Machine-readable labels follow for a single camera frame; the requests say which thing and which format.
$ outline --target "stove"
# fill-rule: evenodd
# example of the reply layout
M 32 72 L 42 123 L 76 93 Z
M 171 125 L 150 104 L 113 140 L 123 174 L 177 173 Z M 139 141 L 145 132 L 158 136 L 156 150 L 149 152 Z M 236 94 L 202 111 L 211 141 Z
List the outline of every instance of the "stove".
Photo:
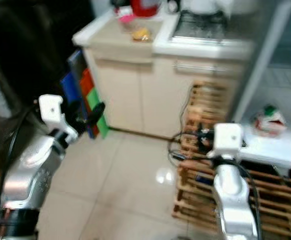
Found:
M 239 24 L 231 25 L 222 11 L 214 14 L 194 14 L 188 10 L 180 13 L 178 24 L 170 38 L 173 43 L 230 44 L 242 38 Z

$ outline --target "cabinet door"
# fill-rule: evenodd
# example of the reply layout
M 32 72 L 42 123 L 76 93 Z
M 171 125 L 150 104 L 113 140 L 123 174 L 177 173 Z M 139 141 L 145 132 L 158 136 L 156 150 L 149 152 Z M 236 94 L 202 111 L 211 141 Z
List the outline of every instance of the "cabinet door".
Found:
M 107 124 L 113 128 L 141 132 L 141 89 L 138 65 L 98 60 L 97 82 L 105 102 Z
M 180 112 L 192 79 L 175 72 L 172 58 L 155 58 L 140 67 L 144 132 L 172 137 L 180 131 Z

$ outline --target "wall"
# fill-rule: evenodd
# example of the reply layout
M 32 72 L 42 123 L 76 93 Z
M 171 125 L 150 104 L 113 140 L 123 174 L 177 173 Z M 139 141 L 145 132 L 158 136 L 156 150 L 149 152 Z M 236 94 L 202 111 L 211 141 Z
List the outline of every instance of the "wall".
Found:
M 101 16 L 110 8 L 110 0 L 91 0 L 95 17 Z

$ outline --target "red container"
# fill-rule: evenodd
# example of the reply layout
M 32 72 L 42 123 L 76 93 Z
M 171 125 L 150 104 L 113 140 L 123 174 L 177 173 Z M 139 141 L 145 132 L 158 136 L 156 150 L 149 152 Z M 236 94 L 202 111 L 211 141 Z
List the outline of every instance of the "red container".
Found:
M 138 17 L 152 17 L 158 12 L 160 0 L 131 0 L 133 13 Z

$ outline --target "kitchen counter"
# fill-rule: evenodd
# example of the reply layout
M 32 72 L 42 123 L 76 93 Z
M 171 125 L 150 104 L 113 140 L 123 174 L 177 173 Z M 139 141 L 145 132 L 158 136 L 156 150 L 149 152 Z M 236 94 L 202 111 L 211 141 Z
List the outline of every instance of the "kitchen counter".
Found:
M 154 54 L 231 60 L 244 60 L 249 56 L 252 43 L 248 41 L 236 42 L 234 45 L 192 43 L 189 41 L 171 42 L 170 37 L 175 31 L 179 16 L 179 14 L 167 14 L 164 8 L 161 8 L 156 16 L 147 20 L 162 22 L 162 27 L 152 43 Z M 88 48 L 96 32 L 115 17 L 113 10 L 110 9 L 76 33 L 72 38 L 73 43 Z

